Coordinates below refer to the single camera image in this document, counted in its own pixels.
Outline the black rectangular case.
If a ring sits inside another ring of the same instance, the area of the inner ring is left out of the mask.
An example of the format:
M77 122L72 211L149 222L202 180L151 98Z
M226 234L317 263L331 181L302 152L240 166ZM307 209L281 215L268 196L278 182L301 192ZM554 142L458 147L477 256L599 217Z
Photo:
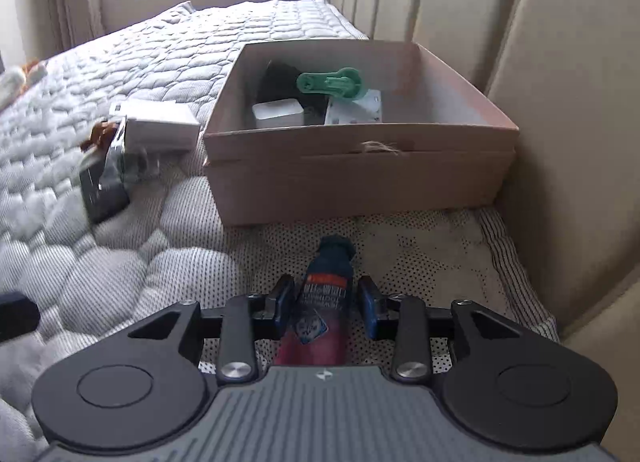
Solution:
M97 225L125 209L130 198L113 164L96 162L79 173L82 201L89 220Z

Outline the quilted grey mattress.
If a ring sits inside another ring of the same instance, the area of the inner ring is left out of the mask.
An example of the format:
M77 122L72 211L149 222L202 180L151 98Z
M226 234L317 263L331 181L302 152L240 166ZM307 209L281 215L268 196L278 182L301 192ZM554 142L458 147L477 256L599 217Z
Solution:
M95 225L85 211L80 142L115 101L168 101L207 121L249 42L355 38L324 0L243 2L196 10L183 2L55 55L46 77L1 115L1 289L36 303L35 332L1 348L1 456L47 448L32 386L48 367L177 301L218 307L301 277L326 235L355 246L356 274L380 289L446 307L469 298L548 338L542 306L498 211L225 227L205 176L205 150L162 157L129 205Z

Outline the clear plastic bag item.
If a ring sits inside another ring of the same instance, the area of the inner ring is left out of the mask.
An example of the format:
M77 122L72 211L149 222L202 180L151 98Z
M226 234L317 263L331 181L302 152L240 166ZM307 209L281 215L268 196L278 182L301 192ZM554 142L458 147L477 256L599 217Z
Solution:
M105 155L104 168L98 180L101 191L129 189L131 185L156 178L160 174L160 156L145 148L128 148L125 142L126 119L115 119L117 128Z

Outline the pink cardboard box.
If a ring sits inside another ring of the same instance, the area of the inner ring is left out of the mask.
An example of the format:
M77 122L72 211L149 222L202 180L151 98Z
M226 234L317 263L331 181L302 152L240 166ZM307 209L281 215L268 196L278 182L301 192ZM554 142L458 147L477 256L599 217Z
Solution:
M271 63L359 70L381 95L371 124L259 129L252 107ZM307 39L247 44L205 126L206 176L227 226L490 204L518 126L412 42Z

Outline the white grey small box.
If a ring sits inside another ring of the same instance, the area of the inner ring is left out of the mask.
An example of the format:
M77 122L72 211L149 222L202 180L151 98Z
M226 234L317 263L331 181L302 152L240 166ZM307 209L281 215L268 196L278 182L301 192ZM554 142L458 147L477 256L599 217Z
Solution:
M115 101L108 112L124 123L128 153L191 151L201 125L186 104L149 100Z

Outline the white plush toy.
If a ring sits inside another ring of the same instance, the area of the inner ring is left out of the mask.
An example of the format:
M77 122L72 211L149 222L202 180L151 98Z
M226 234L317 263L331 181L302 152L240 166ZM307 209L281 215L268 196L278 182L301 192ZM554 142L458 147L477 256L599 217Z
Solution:
M5 110L28 89L47 76L46 63L32 61L7 68L0 79L0 110Z

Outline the white dotted card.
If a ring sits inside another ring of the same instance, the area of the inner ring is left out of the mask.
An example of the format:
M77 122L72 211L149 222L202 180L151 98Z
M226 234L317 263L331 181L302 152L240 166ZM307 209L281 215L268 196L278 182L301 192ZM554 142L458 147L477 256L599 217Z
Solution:
M382 122L380 90L369 89L357 100L331 98L326 108L324 125L377 124Z

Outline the white square adapter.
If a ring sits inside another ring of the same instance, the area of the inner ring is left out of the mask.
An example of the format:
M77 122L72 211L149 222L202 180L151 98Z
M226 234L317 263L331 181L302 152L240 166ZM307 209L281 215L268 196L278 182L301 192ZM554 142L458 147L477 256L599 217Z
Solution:
M303 126L305 122L304 109L296 99L256 103L252 113L257 129Z

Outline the black item in box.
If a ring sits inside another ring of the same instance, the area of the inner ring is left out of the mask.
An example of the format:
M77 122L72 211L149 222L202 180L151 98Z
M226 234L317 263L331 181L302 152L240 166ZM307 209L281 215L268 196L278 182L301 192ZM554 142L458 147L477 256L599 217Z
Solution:
M328 98L323 94L300 92L296 87L296 79L299 75L300 72L296 67L279 61L271 61L258 82L254 104L296 99L305 112L303 126L322 125L326 117Z

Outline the green plastic tool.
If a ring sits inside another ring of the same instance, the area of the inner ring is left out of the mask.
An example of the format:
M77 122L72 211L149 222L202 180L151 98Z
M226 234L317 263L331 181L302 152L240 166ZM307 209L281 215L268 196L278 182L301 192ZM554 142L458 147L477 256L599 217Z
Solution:
M296 79L297 89L306 94L324 94L332 98L355 101L367 91L359 70L343 67L330 73L301 73Z

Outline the beige padded headboard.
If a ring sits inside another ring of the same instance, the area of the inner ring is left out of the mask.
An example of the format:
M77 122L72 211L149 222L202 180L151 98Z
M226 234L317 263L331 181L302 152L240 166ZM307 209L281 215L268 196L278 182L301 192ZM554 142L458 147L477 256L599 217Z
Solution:
M605 447L639 456L639 0L332 0L414 41L520 128L498 197L562 340L613 376Z

